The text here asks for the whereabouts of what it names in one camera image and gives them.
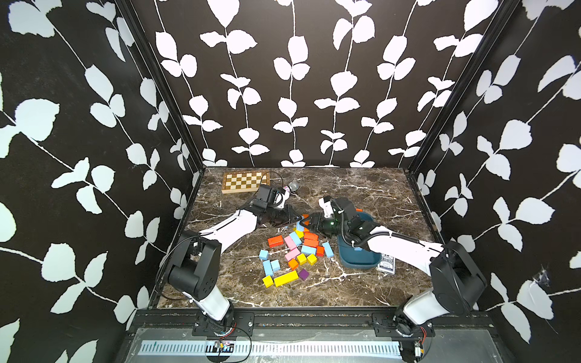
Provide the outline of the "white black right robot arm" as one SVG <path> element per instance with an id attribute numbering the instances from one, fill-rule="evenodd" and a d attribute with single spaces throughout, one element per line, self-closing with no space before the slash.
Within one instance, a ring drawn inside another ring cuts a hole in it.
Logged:
<path id="1" fill-rule="evenodd" d="M 352 248 L 381 253 L 416 267 L 431 278 L 431 287 L 398 306 L 390 326 L 410 337 L 431 319 L 466 316 L 487 287 L 487 280 L 466 249 L 457 242 L 438 244 L 391 231 L 358 213 L 313 213 L 300 224 L 325 237 L 341 237 Z"/>

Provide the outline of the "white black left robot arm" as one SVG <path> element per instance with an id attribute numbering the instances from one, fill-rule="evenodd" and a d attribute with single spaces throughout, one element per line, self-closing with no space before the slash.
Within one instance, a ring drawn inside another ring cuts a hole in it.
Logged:
<path id="1" fill-rule="evenodd" d="M 192 299 L 211 321 L 227 325 L 233 307 L 217 287 L 222 252 L 261 225 L 293 225 L 301 219 L 290 205 L 240 208 L 221 223 L 180 241 L 166 263 L 163 281 Z"/>

